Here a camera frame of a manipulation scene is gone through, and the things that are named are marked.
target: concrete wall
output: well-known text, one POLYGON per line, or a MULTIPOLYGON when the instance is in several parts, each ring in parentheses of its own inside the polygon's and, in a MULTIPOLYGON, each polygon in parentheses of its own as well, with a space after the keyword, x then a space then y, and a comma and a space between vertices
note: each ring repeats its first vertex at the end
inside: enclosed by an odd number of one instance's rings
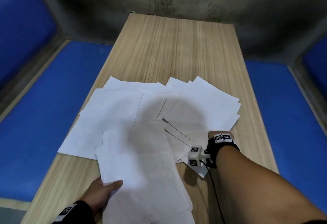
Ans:
POLYGON ((130 11, 235 25, 247 59, 292 63, 327 29, 327 0, 46 0, 70 37, 111 40, 130 11))

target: blue panel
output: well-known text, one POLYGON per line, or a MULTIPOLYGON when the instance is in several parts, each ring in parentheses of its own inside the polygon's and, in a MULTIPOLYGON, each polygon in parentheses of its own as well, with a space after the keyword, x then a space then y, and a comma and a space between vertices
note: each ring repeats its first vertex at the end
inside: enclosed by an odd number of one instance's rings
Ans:
POLYGON ((280 175, 327 213, 325 134, 286 66, 246 66, 280 175))
POLYGON ((70 42, 0 123, 0 197, 33 199, 111 49, 70 42))
POLYGON ((327 36, 303 57, 303 63, 315 84, 327 98, 327 36))
POLYGON ((0 0, 0 89, 56 31, 42 0, 0 0))

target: table surface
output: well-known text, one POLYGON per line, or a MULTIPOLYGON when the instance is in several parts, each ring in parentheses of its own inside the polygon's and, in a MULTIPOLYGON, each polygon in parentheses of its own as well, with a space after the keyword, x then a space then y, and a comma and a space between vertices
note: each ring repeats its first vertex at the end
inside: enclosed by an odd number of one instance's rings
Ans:
MULTIPOLYGON (((84 105, 110 76, 162 84, 170 77, 188 82, 200 76, 239 98, 235 140, 245 156, 278 172, 233 25, 130 14, 84 105)), ((210 178, 202 180, 183 163, 177 168, 193 202, 195 223, 221 223, 210 178)), ((96 160, 57 154, 22 223, 51 222, 99 175, 96 160)), ((225 220, 238 222, 216 171, 213 177, 225 220)))

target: black cable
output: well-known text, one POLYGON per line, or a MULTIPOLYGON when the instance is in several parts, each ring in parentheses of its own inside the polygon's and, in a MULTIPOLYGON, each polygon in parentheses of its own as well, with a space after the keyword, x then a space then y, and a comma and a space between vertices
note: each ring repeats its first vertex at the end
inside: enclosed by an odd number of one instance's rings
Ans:
POLYGON ((212 178, 212 176, 211 176, 211 172, 209 171, 209 168, 207 167, 207 165, 206 165, 202 160, 200 160, 200 161, 205 165, 206 169, 208 170, 208 173, 209 173, 210 178, 211 178, 212 185, 213 185, 213 187, 214 187, 214 191, 215 191, 216 200, 217 200, 217 204, 218 204, 219 212, 220 212, 220 215, 221 215, 221 219, 223 220, 223 223, 226 224, 226 223, 225 223, 225 220, 224 220, 223 213, 221 212, 221 209, 220 209, 220 205, 219 205, 219 201, 218 201, 218 196, 217 196, 217 192, 216 192, 216 187, 215 187, 214 179, 212 178))

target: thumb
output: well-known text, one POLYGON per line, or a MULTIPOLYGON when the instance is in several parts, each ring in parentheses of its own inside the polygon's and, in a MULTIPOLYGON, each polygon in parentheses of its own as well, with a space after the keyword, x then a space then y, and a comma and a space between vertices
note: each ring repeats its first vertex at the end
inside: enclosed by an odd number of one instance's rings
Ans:
POLYGON ((122 180, 115 181, 115 182, 113 182, 113 183, 105 186, 106 187, 106 192, 111 193, 114 190, 119 189, 122 185, 123 185, 123 181, 122 180))

